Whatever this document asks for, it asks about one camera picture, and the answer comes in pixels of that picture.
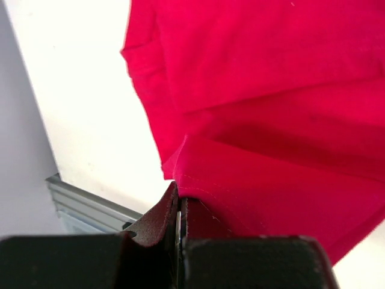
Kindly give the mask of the crimson pink t shirt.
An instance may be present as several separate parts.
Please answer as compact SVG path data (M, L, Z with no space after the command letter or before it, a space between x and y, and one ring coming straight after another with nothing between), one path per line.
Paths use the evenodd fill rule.
M165 179L232 232L336 263L383 221L383 1L133 1L122 56Z

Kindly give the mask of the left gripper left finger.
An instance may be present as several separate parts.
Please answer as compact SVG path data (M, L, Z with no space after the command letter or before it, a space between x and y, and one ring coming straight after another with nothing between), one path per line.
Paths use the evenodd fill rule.
M177 188L113 234L1 239L1 288L177 288Z

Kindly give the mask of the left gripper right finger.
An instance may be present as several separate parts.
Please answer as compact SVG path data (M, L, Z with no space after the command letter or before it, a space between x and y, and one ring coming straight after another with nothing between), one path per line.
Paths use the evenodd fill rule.
M179 202L180 288L335 288L319 243L304 236L237 237L195 199Z

